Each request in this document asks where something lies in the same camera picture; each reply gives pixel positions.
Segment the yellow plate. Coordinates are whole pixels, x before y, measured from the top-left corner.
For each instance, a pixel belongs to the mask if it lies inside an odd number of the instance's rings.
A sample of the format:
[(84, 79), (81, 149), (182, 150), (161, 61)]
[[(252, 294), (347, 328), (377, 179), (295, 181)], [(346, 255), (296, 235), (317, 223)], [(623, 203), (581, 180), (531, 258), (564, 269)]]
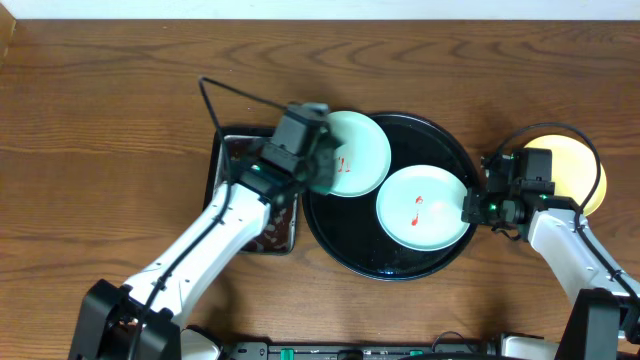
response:
[(595, 157), (582, 142), (563, 135), (544, 135), (525, 145), (526, 148), (552, 151), (552, 177), (556, 196), (570, 197), (580, 205), (596, 178)]

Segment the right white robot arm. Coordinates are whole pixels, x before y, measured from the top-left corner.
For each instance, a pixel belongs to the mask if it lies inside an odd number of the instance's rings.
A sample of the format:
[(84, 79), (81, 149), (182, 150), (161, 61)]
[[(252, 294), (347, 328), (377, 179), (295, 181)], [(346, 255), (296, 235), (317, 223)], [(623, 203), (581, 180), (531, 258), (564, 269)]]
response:
[(639, 283), (593, 234), (582, 209), (558, 196), (552, 153), (544, 149), (494, 154), (482, 162), (484, 188), (471, 187), (462, 219), (484, 225), (539, 253), (573, 304), (559, 343), (502, 335), (503, 359), (621, 359), (618, 342), (639, 341)]

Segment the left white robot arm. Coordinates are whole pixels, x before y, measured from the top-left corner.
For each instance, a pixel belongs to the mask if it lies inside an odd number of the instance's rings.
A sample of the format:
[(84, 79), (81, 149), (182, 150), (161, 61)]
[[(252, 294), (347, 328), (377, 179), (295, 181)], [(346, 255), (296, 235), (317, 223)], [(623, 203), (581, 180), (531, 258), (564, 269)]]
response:
[(159, 258), (121, 286), (100, 280), (87, 292), (70, 358), (217, 358), (214, 341), (185, 327), (195, 305), (273, 210), (306, 190), (331, 189), (341, 144), (327, 128), (277, 129), (256, 155), (231, 164), (230, 180)]

